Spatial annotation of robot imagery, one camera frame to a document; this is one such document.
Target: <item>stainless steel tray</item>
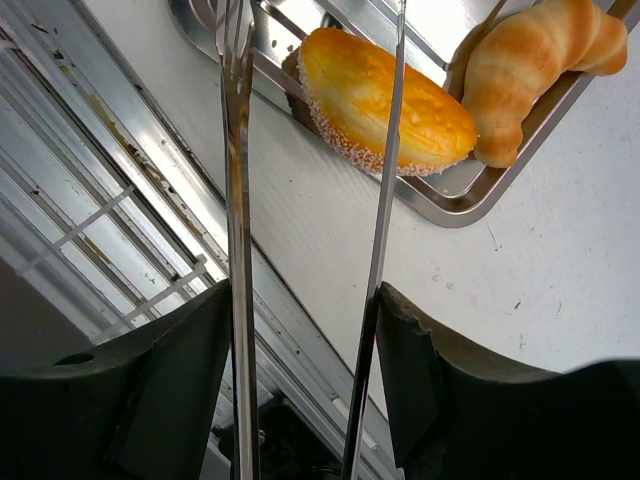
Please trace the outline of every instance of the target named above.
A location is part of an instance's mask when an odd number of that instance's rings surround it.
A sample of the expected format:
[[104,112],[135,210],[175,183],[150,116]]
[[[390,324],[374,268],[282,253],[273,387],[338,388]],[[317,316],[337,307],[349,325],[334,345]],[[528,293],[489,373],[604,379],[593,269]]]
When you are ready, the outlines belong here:
[[[215,39],[198,20],[211,0],[168,0],[178,29],[206,55],[218,61]],[[335,25],[393,51],[395,0],[255,0],[257,30],[254,89],[291,114],[286,93],[302,99],[300,85],[282,69],[285,58],[305,35]],[[476,34],[496,16],[533,5],[533,0],[441,0],[408,2],[407,62],[455,97],[465,55]],[[631,31],[640,19],[638,0],[597,0]],[[442,174],[400,177],[397,194],[429,221],[460,228],[482,218],[522,171],[592,76],[567,72],[538,99],[523,122],[524,142],[516,164],[507,170],[468,159]]]

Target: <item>sugar-coated bun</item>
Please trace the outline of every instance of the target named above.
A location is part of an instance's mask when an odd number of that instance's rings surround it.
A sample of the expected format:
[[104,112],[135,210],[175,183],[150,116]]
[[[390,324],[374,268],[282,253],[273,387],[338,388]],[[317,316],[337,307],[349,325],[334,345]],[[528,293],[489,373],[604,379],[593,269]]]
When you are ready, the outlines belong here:
[[[309,35],[298,55],[300,83],[324,140],[367,172],[381,172],[395,58],[334,28]],[[476,143],[471,115],[445,90],[406,66],[398,175],[440,172]]]
[[[289,55],[287,55],[287,57],[282,62],[282,71],[298,83],[300,83],[300,72],[298,72],[299,52],[300,47],[296,48]],[[287,97],[289,108],[291,109],[291,116],[302,125],[307,127],[309,130],[311,130],[313,133],[320,136],[320,131],[316,127],[316,124],[313,122],[313,118],[311,117],[309,106],[298,97],[291,95],[287,91],[285,91],[285,96]]]

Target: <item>white table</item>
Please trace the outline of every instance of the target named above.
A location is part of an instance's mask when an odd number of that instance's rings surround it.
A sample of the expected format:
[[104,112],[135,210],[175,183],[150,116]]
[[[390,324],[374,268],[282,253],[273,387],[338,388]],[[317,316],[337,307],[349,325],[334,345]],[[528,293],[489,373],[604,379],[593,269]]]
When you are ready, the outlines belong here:
[[[145,87],[223,185],[212,62],[166,0],[86,0]],[[596,79],[481,221],[430,224],[394,204],[385,279],[436,319],[555,370],[640,356],[640,32],[625,70]],[[353,368],[376,182],[260,98],[252,101],[253,233]],[[371,395],[384,409],[377,363]]]

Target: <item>bread roll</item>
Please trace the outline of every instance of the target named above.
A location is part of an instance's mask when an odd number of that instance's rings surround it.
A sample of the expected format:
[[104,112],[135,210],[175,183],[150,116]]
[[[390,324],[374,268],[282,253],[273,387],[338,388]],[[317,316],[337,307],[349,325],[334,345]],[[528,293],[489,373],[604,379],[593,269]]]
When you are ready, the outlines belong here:
[[491,30],[471,53],[462,105],[478,129],[476,159],[506,168],[516,161],[522,121],[566,70],[619,72],[627,29],[591,0],[548,0]]
[[[324,140],[365,172],[381,172],[395,58],[349,33],[319,28],[300,46],[300,83]],[[407,65],[398,175],[428,175],[464,159],[477,134],[445,90]]]
[[[282,62],[282,70],[298,83],[300,83],[300,73],[298,72],[299,53],[300,47],[287,55],[287,58]],[[309,111],[307,104],[287,91],[285,91],[284,94],[287,97],[287,103],[291,109],[291,116],[313,133],[321,136],[320,131],[316,128],[316,124],[313,123],[313,118],[311,117],[311,112]]]

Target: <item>metal skewer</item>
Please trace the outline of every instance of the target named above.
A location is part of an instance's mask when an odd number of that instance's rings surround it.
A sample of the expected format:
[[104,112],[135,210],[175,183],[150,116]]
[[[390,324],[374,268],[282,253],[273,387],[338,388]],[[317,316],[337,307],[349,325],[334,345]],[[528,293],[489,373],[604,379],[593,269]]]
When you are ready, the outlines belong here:
[[356,363],[356,374],[351,395],[351,408],[349,410],[349,422],[347,424],[347,438],[345,441],[342,480],[357,480],[358,465],[360,461],[360,447],[362,443],[362,429],[364,426],[364,412],[369,388],[369,375],[373,348],[378,323],[378,308],[380,305],[379,290],[382,283],[382,272],[387,250],[387,237],[389,232],[389,220],[391,218],[391,205],[393,202],[393,187],[398,166],[398,151],[400,147],[400,115],[402,113],[402,94],[404,89],[404,38],[405,38],[405,13],[406,0],[400,1],[400,11],[397,23],[396,42],[396,67],[393,82],[393,97],[391,103],[391,115],[387,131],[387,140],[384,152],[384,166],[382,169],[382,182],[380,198],[378,201],[378,214],[376,217],[376,229],[373,237],[373,254],[369,281],[367,284],[367,297],[364,308],[362,331],[360,334],[360,347]]

